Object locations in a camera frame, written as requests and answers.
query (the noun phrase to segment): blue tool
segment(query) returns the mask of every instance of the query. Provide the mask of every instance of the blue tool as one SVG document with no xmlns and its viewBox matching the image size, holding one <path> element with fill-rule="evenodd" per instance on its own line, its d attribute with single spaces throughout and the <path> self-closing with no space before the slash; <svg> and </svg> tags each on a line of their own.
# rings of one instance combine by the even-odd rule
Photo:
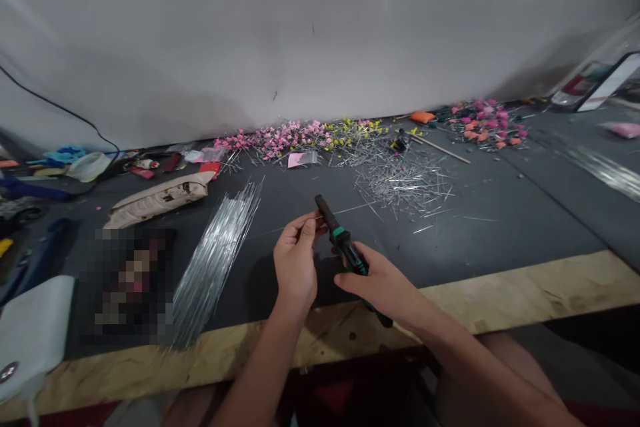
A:
<svg viewBox="0 0 640 427">
<path fill-rule="evenodd" d="M 49 270 L 70 226 L 71 220 L 68 218 L 56 220 L 32 249 L 23 252 L 16 265 L 9 271 L 5 284 L 0 286 L 0 307 L 12 298 L 42 284 L 49 277 Z"/>
</svg>

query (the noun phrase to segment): white container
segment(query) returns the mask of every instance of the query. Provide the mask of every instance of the white container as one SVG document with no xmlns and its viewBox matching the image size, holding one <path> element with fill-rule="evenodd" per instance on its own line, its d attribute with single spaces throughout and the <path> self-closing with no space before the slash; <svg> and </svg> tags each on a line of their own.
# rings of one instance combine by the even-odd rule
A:
<svg viewBox="0 0 640 427">
<path fill-rule="evenodd" d="M 89 153 L 73 162 L 67 175 L 87 183 L 103 173 L 110 162 L 111 160 L 102 152 Z"/>
</svg>

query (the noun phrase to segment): left hand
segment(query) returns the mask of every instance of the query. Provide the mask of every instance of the left hand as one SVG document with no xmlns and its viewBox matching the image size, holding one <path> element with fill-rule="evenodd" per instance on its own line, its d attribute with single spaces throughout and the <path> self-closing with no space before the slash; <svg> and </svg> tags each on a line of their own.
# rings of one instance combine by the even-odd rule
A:
<svg viewBox="0 0 640 427">
<path fill-rule="evenodd" d="M 273 249 L 278 296 L 306 310 L 311 308 L 318 292 L 313 245 L 329 230 L 323 224 L 318 210 L 309 212 L 285 227 Z"/>
</svg>

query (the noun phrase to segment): hand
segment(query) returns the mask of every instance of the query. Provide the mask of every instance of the hand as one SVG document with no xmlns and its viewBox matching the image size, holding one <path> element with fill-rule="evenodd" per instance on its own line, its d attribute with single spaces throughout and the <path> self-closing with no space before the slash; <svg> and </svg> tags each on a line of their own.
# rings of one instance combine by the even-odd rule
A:
<svg viewBox="0 0 640 427">
<path fill-rule="evenodd" d="M 369 275 L 337 274 L 333 281 L 346 292 L 367 300 L 378 312 L 415 332 L 437 307 L 432 304 L 384 255 L 361 242 L 355 249 L 369 264 Z"/>
<path fill-rule="evenodd" d="M 293 220 L 282 231 L 273 249 L 278 297 L 306 310 L 311 308 L 318 292 L 313 245 L 328 231 L 323 223 L 324 219 L 317 210 Z"/>
</svg>

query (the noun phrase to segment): wooden stick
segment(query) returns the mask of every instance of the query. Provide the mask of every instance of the wooden stick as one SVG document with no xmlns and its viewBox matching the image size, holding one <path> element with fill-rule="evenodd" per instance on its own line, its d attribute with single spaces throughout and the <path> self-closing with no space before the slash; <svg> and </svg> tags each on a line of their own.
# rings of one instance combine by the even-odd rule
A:
<svg viewBox="0 0 640 427">
<path fill-rule="evenodd" d="M 431 143 L 429 140 L 423 139 L 422 137 L 418 137 L 417 135 L 413 135 L 412 133 L 409 133 L 409 137 L 411 137 L 418 143 L 422 143 L 423 145 L 426 144 L 426 145 L 430 145 L 433 148 L 437 148 L 438 150 L 443 151 L 444 153 L 450 155 L 451 157 L 457 158 L 459 161 L 463 161 L 465 163 L 471 163 L 469 160 L 462 158 L 460 155 L 456 155 L 455 153 L 450 152 L 449 150 L 445 150 L 442 147 L 439 147 L 438 145 L 436 145 L 435 143 Z"/>
<path fill-rule="evenodd" d="M 429 140 L 424 140 L 424 139 L 420 139 L 422 140 L 424 143 L 426 143 L 427 145 L 430 145 L 433 148 L 437 148 L 440 151 L 443 151 L 444 153 L 448 153 L 451 157 L 457 158 L 459 161 L 463 161 L 465 163 L 471 163 L 469 160 L 462 158 L 460 155 L 456 155 L 453 152 L 450 152 L 449 150 L 445 150 L 442 147 L 438 147 L 438 145 L 436 145 L 435 143 L 431 143 Z"/>
</svg>

